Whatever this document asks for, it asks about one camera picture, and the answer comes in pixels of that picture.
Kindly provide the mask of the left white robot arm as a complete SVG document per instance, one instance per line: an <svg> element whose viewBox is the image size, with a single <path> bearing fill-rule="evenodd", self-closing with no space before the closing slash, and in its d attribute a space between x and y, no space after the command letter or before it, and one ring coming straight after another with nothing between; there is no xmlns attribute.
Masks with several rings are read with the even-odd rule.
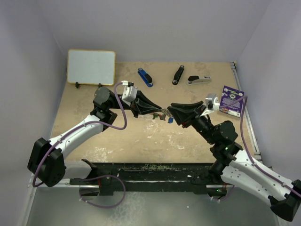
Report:
<svg viewBox="0 0 301 226"><path fill-rule="evenodd" d="M87 160L66 162L66 158L80 145L93 136L104 132L108 128L124 130L127 127L126 110L130 110L134 117L150 113L160 113L162 107L150 101L132 83L123 82L123 94L117 90L109 90L101 86L95 92L94 108L79 124L61 135L49 140L38 139L32 149L27 165L34 174L32 185L41 184L52 187L62 179L80 179L91 185L96 181L95 166Z"/></svg>

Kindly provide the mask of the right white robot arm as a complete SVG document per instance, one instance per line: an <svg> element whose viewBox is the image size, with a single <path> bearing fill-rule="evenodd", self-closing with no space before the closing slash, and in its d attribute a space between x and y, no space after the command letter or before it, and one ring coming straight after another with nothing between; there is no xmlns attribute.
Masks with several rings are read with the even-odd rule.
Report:
<svg viewBox="0 0 301 226"><path fill-rule="evenodd" d="M192 126L207 143L216 161L210 168L209 179L237 186L270 206L278 217L293 221L301 205L301 182L287 179L256 160L238 143L232 122L213 125L202 101L195 104L172 103L168 108L179 126Z"/></svg>

